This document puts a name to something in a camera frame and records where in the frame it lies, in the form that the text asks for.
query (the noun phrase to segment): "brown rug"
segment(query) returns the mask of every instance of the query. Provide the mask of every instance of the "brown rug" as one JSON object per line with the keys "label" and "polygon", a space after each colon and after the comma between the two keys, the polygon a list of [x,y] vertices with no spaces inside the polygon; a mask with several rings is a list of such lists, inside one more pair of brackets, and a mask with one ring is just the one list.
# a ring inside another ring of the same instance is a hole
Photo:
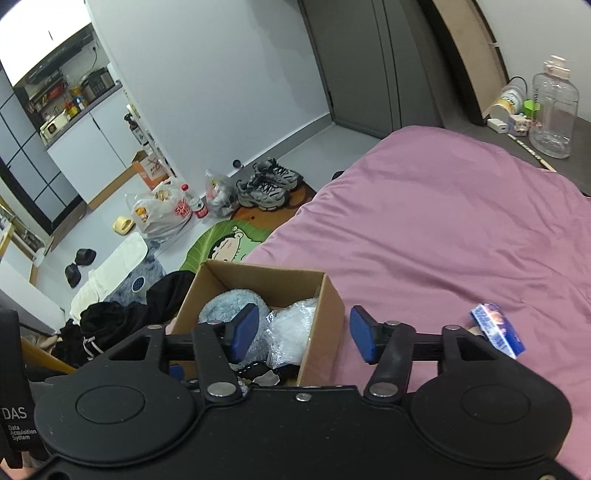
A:
{"label": "brown rug", "polygon": [[258,208],[240,207],[232,215],[232,220],[246,220],[256,228],[272,232],[293,217],[303,204],[314,198],[314,195],[316,192],[307,183],[303,183],[291,192],[289,202],[283,208],[275,212],[263,212]]}

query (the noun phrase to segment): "cardboard carton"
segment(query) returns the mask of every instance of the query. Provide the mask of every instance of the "cardboard carton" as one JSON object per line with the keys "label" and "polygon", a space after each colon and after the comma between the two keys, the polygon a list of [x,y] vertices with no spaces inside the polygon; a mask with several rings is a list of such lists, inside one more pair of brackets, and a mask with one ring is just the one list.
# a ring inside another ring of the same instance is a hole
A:
{"label": "cardboard carton", "polygon": [[148,155],[144,150],[140,150],[135,154],[131,164],[150,190],[154,190],[168,178],[168,173],[154,153]]}
{"label": "cardboard carton", "polygon": [[[244,263],[207,260],[201,264],[178,313],[173,333],[190,333],[204,305],[217,295],[234,288],[258,293],[270,309],[285,308],[314,297],[319,302],[304,354],[297,385],[330,385],[345,319],[345,306],[330,282],[320,271],[289,270]],[[187,377],[195,375],[194,365],[183,365]]]}

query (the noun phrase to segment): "metal screw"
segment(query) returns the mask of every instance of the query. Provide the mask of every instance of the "metal screw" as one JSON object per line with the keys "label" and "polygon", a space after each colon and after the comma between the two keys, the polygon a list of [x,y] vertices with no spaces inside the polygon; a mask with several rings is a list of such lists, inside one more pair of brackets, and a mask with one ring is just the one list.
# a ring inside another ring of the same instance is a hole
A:
{"label": "metal screw", "polygon": [[230,382],[215,382],[208,386],[207,392],[214,397],[229,397],[236,393],[236,387]]}
{"label": "metal screw", "polygon": [[312,400],[312,395],[310,395],[309,393],[298,393],[295,396],[295,399],[297,401],[310,401]]}
{"label": "metal screw", "polygon": [[393,383],[378,382],[369,387],[369,393],[371,393],[374,397],[393,397],[398,393],[398,387]]}

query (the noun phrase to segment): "pink bed sheet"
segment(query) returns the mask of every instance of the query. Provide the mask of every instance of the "pink bed sheet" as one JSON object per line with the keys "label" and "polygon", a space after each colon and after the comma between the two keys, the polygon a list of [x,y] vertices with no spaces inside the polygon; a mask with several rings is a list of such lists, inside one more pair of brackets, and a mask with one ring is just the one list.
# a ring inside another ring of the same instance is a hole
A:
{"label": "pink bed sheet", "polygon": [[[571,402],[559,461],[591,479],[591,205],[561,175],[460,134],[405,128],[246,261],[325,271],[347,313],[361,304],[419,332],[499,304],[527,348],[519,361]],[[347,329],[333,381],[364,387],[372,370]],[[435,374],[415,364],[411,387]]]}

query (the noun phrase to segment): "slipper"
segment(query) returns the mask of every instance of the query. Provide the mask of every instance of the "slipper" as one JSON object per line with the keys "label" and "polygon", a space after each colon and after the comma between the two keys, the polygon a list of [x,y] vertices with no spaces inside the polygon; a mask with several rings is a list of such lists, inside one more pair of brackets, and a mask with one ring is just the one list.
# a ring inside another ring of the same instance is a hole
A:
{"label": "slipper", "polygon": [[70,284],[70,287],[76,288],[76,286],[80,283],[80,280],[82,279],[80,270],[78,270],[78,265],[76,265],[75,263],[68,265],[64,273],[66,274],[66,280]]}
{"label": "slipper", "polygon": [[95,261],[96,252],[90,248],[80,248],[76,252],[76,265],[87,267]]}

